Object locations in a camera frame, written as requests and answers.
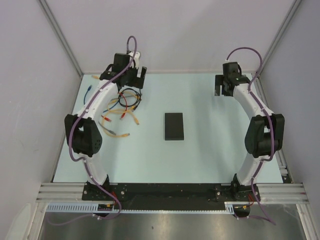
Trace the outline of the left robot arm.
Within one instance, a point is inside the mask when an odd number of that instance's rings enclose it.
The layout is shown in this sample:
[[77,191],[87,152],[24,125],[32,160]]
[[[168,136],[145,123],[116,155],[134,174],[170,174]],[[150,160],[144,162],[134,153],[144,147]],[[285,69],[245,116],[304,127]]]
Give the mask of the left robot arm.
[[138,75],[140,58],[138,51],[116,53],[113,63],[100,75],[91,97],[76,114],[68,114],[64,119],[69,155],[74,162],[83,162],[89,182],[95,184],[93,194],[100,200],[110,196],[111,188],[105,184],[108,174],[100,160],[103,138],[98,123],[103,110],[123,87],[143,88],[147,68],[143,66]]

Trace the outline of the black network switch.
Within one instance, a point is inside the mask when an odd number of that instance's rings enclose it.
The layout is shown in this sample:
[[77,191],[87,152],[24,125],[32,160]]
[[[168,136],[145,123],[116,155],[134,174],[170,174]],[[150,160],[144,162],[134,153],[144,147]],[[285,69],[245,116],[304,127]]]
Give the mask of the black network switch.
[[185,139],[182,112],[166,112],[164,114],[164,139],[166,141],[183,141]]

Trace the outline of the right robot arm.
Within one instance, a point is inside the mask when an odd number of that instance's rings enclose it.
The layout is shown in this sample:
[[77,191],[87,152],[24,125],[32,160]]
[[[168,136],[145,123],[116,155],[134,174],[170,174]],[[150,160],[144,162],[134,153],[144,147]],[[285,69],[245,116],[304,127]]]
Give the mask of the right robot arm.
[[264,163],[283,146],[285,118],[270,110],[252,91],[252,81],[242,74],[237,62],[222,65],[222,74],[215,76],[214,90],[216,96],[233,97],[250,120],[244,138],[247,154],[228,190],[236,201],[250,200],[259,195],[256,179]]

